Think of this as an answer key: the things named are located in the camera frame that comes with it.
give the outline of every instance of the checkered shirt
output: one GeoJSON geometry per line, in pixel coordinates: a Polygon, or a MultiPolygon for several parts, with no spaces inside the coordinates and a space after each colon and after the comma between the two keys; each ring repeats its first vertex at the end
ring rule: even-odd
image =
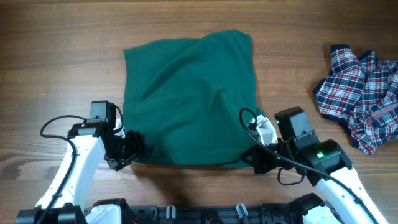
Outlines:
{"type": "Polygon", "coordinates": [[[336,121],[366,154],[398,139],[398,62],[368,50],[356,57],[348,45],[331,47],[328,78],[313,90],[324,118],[336,121]]]}

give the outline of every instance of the green cloth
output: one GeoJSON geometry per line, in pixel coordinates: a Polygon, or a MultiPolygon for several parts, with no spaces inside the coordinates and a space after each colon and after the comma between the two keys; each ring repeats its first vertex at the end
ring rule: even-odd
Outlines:
{"type": "MultiPolygon", "coordinates": [[[[124,125],[142,133],[149,150],[136,161],[219,164],[239,159],[254,144],[238,119],[242,107],[257,109],[249,35],[228,30],[158,40],[124,56],[124,125]]],[[[251,118],[244,113],[245,123],[251,118]]]]}

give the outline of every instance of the cloth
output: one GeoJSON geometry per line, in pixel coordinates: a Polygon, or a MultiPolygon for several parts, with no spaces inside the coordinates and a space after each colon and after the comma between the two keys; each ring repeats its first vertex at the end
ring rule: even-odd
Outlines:
{"type": "MultiPolygon", "coordinates": [[[[254,144],[238,119],[242,107],[256,110],[249,35],[228,30],[201,39],[164,39],[124,55],[124,125],[142,133],[149,149],[136,161],[222,165],[254,144]]],[[[244,114],[245,123],[251,119],[244,114]]]]}
{"type": "Polygon", "coordinates": [[[329,77],[313,90],[319,110],[371,155],[398,138],[398,62],[379,61],[370,50],[356,57],[348,45],[332,46],[330,57],[329,77]]]}

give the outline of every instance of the green led indicator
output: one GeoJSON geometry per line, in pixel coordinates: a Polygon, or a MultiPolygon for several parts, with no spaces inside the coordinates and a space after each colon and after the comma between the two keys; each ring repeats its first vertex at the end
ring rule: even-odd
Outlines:
{"type": "Polygon", "coordinates": [[[318,156],[318,158],[320,159],[320,158],[324,157],[325,155],[323,155],[322,152],[318,152],[317,156],[318,156]]]}

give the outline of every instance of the cable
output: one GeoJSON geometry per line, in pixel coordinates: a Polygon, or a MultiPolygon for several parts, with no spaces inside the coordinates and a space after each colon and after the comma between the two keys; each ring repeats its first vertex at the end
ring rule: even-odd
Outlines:
{"type": "Polygon", "coordinates": [[[113,130],[113,133],[114,133],[114,134],[120,132],[120,131],[122,130],[122,128],[123,128],[123,115],[122,115],[122,112],[120,111],[120,108],[119,108],[118,106],[116,106],[116,109],[118,109],[118,111],[119,111],[120,120],[121,120],[122,125],[120,126],[120,128],[118,128],[118,129],[116,129],[116,130],[113,130]]]}
{"type": "Polygon", "coordinates": [[[292,165],[294,165],[294,166],[296,166],[296,167],[301,167],[301,168],[303,168],[303,169],[305,169],[305,170],[308,170],[308,171],[311,171],[311,172],[320,174],[320,175],[323,176],[324,178],[327,178],[327,179],[330,179],[330,180],[336,182],[338,185],[340,185],[342,188],[344,188],[349,194],[351,194],[351,195],[354,197],[354,199],[361,205],[361,207],[362,207],[363,210],[366,212],[366,214],[369,215],[369,218],[372,220],[372,222],[375,223],[375,224],[378,224],[377,220],[375,219],[375,217],[373,216],[373,214],[369,211],[369,209],[365,206],[365,204],[363,203],[363,201],[362,201],[351,189],[349,189],[347,186],[345,186],[345,184],[343,184],[342,182],[340,182],[338,179],[332,177],[332,176],[329,175],[329,174],[323,173],[323,172],[321,172],[321,171],[319,171],[319,170],[316,170],[316,169],[311,168],[311,167],[309,167],[309,166],[305,166],[305,165],[303,165],[303,164],[301,164],[301,163],[295,162],[295,161],[293,161],[293,160],[291,160],[291,159],[288,159],[288,158],[286,158],[286,157],[284,157],[284,156],[281,156],[280,154],[278,154],[278,153],[276,153],[276,152],[270,150],[267,146],[265,146],[265,145],[263,145],[261,142],[259,142],[259,141],[251,134],[250,130],[248,130],[248,127],[246,127],[246,125],[244,124],[244,121],[243,121],[243,119],[242,119],[242,113],[243,113],[243,111],[248,111],[248,112],[250,112],[251,114],[254,114],[254,112],[253,112],[252,110],[250,110],[249,108],[242,108],[242,109],[239,111],[239,121],[241,122],[241,126],[242,126],[242,128],[245,130],[245,132],[246,132],[246,133],[250,136],[250,138],[251,138],[255,143],[257,143],[263,150],[265,150],[265,151],[268,152],[269,154],[272,154],[272,155],[275,156],[276,158],[280,158],[281,160],[283,160],[283,161],[285,161],[285,162],[288,162],[289,164],[292,164],[292,165]]]}
{"type": "Polygon", "coordinates": [[[67,143],[69,143],[72,147],[72,161],[70,162],[69,168],[67,170],[67,173],[65,174],[65,176],[63,177],[60,186],[58,187],[57,191],[55,192],[55,194],[53,195],[50,203],[47,205],[47,208],[44,210],[44,213],[40,216],[39,220],[37,221],[37,224],[40,224],[44,221],[44,218],[46,216],[46,214],[50,211],[51,207],[54,205],[54,203],[57,201],[57,199],[60,197],[60,193],[62,191],[62,189],[64,188],[65,184],[67,183],[67,180],[72,172],[73,166],[75,165],[76,162],[76,156],[77,156],[77,149],[76,146],[74,145],[74,143],[68,139],[65,138],[63,136],[57,136],[57,135],[53,135],[53,134],[43,134],[43,131],[45,129],[45,127],[47,127],[51,122],[61,119],[61,118],[78,118],[78,119],[82,119],[85,120],[85,118],[82,118],[80,116],[75,116],[75,115],[63,115],[63,116],[59,116],[56,118],[51,119],[50,121],[47,121],[43,126],[42,129],[40,130],[40,135],[44,138],[56,138],[56,139],[62,139],[64,141],[66,141],[67,143]]]}

